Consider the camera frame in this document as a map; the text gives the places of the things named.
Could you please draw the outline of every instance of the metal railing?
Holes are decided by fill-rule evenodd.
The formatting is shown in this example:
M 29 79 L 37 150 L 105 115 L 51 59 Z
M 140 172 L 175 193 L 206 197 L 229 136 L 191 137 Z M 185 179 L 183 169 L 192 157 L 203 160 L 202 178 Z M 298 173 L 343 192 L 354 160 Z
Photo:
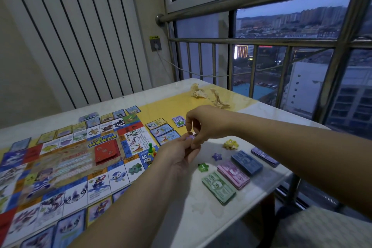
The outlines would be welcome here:
M 363 23 L 363 18 L 365 13 L 368 9 L 368 6 L 371 0 L 350 0 L 349 6 L 346 12 L 346 16 L 344 18 L 344 22 L 342 25 L 341 32 L 337 39 L 279 39 L 279 38 L 265 38 L 265 39 L 237 39 L 237 38 L 219 38 L 219 39 L 185 39 L 185 38 L 176 38 L 171 37 L 170 35 L 170 22 L 182 20 L 186 18 L 192 18 L 196 16 L 214 14 L 219 12 L 226 12 L 226 11 L 234 11 L 241 8 L 253 7 L 258 5 L 264 5 L 279 1 L 286 1 L 286 0 L 223 0 L 223 1 L 216 1 L 211 2 L 208 4 L 184 9 L 181 11 L 173 12 L 166 15 L 158 15 L 156 17 L 156 22 L 158 25 L 165 24 L 167 27 L 168 32 L 168 41 L 169 41 L 169 48 L 170 48 L 170 56 L 173 59 L 174 63 L 178 63 L 179 66 L 182 64 L 180 59 L 180 43 L 186 43 L 187 45 L 187 55 L 188 55 L 188 69 L 190 72 L 191 77 L 191 57 L 190 57 L 190 43 L 198 43 L 198 50 L 199 50 L 199 68 L 200 68 L 200 75 L 202 75 L 202 53 L 201 53 L 201 44 L 208 43 L 212 44 L 212 71 L 213 76 L 213 83 L 216 84 L 216 44 L 228 44 L 229 45 L 229 53 L 228 53 L 228 74 L 224 75 L 228 78 L 228 89 L 232 90 L 233 87 L 233 77 L 237 75 L 242 75 L 245 73 L 234 74 L 233 67 L 234 67 L 234 46 L 236 44 L 249 44 L 254 45 L 254 52 L 253 52 L 253 61 L 252 61 L 252 69 L 250 72 L 246 72 L 246 74 L 251 73 L 250 77 L 250 89 L 249 89 L 249 97 L 253 97 L 254 93 L 254 77 L 255 73 L 267 69 L 275 69 L 280 67 L 274 66 L 267 69 L 258 70 L 256 69 L 257 64 L 257 55 L 258 55 L 258 47 L 260 45 L 270 45 L 270 46 L 286 46 L 285 57 L 282 62 L 282 71 L 281 77 L 277 89 L 277 98 L 275 102 L 275 106 L 277 108 L 280 107 L 281 99 L 283 95 L 284 85 L 285 85 L 285 77 L 286 73 L 290 64 L 290 58 L 292 54 L 293 47 L 317 47 L 322 48 L 316 53 L 323 52 L 329 48 L 334 49 L 331 62 L 329 64 L 327 73 L 324 78 L 323 85 L 321 87 L 319 97 L 317 103 L 315 105 L 315 109 L 313 112 L 312 120 L 321 124 L 325 123 L 327 118 L 327 114 L 332 106 L 332 101 L 337 94 L 338 88 L 341 84 L 343 75 L 347 68 L 348 59 L 350 57 L 351 51 L 353 49 L 371 49 L 372 48 L 372 40 L 370 38 L 367 39 L 360 39 L 358 38 L 359 29 Z M 173 53 L 173 46 L 172 44 L 175 43 L 178 47 L 177 59 L 174 58 Z M 290 186 L 290 189 L 296 190 L 298 188 L 298 183 L 300 179 L 294 178 L 293 183 Z M 293 192 L 288 192 L 288 196 L 293 196 Z

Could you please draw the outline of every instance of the white table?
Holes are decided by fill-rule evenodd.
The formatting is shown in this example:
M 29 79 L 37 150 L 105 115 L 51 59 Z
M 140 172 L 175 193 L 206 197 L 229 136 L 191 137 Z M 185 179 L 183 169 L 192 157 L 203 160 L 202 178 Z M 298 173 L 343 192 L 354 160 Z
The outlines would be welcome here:
M 36 138 L 42 133 L 75 124 L 77 118 L 92 112 L 108 114 L 113 110 L 126 109 L 133 105 L 141 106 L 186 92 L 193 83 L 198 83 L 200 87 L 208 85 L 207 82 L 198 79 L 188 79 L 1 129 L 0 148 L 8 147 L 10 142 L 30 136 Z M 295 124 L 326 128 L 321 124 L 261 102 L 257 102 L 239 112 Z M 252 144 L 236 137 L 211 139 L 205 142 L 199 155 L 190 165 L 188 175 L 181 181 L 174 193 L 174 200 L 170 204 L 164 222 L 153 242 L 153 247 L 204 247 L 290 176 L 291 171 L 286 167 L 279 165 L 277 168 L 272 168 L 262 162 L 264 164 L 263 171 L 254 176 L 247 186 L 237 192 L 236 196 L 226 206 L 222 206 L 202 184 L 201 178 L 207 175 L 207 172 L 199 172 L 198 164 L 206 162 L 210 165 L 209 172 L 211 172 L 216 170 L 219 163 L 230 159 L 234 152 L 222 148 L 222 144 L 230 138 L 239 143 L 239 150 L 249 153 L 250 149 L 254 147 Z M 215 152 L 222 154 L 222 161 L 214 161 L 212 155 Z

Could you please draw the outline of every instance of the board game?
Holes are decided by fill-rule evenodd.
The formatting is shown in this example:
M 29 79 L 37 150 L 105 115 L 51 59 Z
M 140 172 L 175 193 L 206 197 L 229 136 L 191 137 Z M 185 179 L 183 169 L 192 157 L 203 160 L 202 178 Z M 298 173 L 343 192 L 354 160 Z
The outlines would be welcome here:
M 67 247 L 151 166 L 157 141 L 179 137 L 164 119 L 143 124 L 129 111 L 13 143 L 0 163 L 1 247 Z

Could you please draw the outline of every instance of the green star token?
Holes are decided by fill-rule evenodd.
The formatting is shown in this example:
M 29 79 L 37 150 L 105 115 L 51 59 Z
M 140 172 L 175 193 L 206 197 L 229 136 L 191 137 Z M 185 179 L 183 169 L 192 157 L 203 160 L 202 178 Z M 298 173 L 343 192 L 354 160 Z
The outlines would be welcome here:
M 198 164 L 198 169 L 201 172 L 207 172 L 208 168 L 209 168 L 209 165 L 207 165 L 206 163 Z

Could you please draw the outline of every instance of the hand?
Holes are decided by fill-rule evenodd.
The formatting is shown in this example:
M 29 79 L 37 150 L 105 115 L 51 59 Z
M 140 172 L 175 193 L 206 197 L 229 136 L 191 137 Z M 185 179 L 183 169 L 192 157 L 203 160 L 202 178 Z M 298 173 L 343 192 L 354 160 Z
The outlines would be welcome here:
M 203 105 L 188 111 L 186 114 L 186 129 L 197 134 L 191 148 L 200 147 L 209 138 L 224 138 L 231 134 L 232 122 L 237 121 L 238 113 L 211 105 Z
M 191 149 L 192 133 L 185 133 L 180 138 L 173 139 L 159 147 L 154 162 L 164 163 L 166 167 L 176 175 L 176 178 L 182 177 L 192 162 L 198 155 L 200 147 Z

